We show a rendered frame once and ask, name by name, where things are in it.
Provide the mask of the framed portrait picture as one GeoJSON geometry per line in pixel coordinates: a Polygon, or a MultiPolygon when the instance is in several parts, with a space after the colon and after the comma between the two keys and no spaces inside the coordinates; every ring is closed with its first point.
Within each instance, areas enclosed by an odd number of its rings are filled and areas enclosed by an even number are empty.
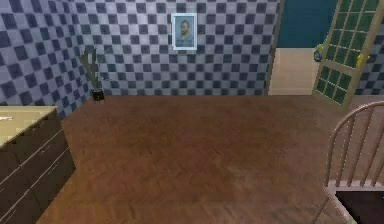
{"type": "Polygon", "coordinates": [[[197,49],[197,14],[172,13],[172,47],[174,50],[197,49]]]}

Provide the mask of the house plant in black pot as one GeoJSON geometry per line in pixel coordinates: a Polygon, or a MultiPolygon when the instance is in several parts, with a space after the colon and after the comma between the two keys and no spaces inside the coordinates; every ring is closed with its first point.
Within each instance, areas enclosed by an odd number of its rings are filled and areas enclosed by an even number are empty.
{"type": "Polygon", "coordinates": [[[94,102],[105,101],[105,94],[99,83],[100,76],[97,74],[97,53],[95,48],[85,48],[79,60],[86,71],[86,76],[92,85],[91,96],[94,102]]]}

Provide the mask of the beige glass-paned room door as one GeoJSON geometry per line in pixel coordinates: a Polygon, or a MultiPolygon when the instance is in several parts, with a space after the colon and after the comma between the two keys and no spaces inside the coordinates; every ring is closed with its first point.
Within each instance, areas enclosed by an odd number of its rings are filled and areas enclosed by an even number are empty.
{"type": "Polygon", "coordinates": [[[384,0],[338,0],[312,95],[347,110],[367,61],[356,68],[357,56],[369,56],[384,19],[384,0]]]}

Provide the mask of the dark brown chest of drawers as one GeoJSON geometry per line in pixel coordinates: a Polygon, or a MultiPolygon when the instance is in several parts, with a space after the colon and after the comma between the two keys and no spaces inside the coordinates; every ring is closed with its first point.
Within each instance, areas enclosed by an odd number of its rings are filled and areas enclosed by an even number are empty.
{"type": "Polygon", "coordinates": [[[0,224],[36,224],[74,171],[55,106],[0,106],[0,224]]]}

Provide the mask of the brown spindle-back chair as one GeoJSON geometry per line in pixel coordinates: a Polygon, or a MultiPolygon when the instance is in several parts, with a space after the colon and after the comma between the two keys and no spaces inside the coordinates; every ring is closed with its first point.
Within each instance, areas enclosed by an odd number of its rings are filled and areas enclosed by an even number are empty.
{"type": "Polygon", "coordinates": [[[384,101],[363,104],[335,127],[327,146],[324,199],[345,224],[384,224],[384,101]]]}

